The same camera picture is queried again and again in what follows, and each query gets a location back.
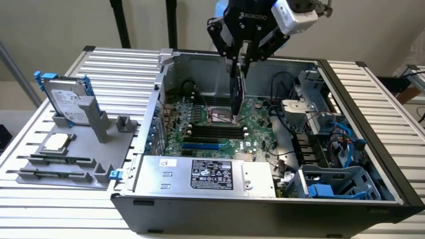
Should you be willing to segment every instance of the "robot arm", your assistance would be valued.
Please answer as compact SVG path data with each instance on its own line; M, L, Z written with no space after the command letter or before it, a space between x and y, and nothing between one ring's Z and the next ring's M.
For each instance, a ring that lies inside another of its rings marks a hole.
M290 40L304 32L319 17L332 14L320 0L230 0L223 17L208 20L214 44L231 65L231 105L239 114L244 99L244 78L250 65L266 61ZM242 48L247 48L242 58Z

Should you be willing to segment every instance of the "metal slotted platform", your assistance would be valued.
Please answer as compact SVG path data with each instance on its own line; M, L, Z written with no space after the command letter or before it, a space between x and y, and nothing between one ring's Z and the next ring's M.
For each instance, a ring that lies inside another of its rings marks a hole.
M159 51L97 48L94 52L83 52L74 63L67 75L89 75L101 108L110 117L131 115L143 121L159 73L159 55ZM331 65L418 193L425 197L424 134L414 127L410 114L388 100L383 86L368 76L368 69L351 62L331 62ZM18 184L17 174L6 174L27 164L26 158L54 127L53 115L53 107L45 102L0 157L0 238L154 238L130 231L105 191ZM425 237L422 234L425 234L424 214L396 225L376 225L354 238L420 239Z

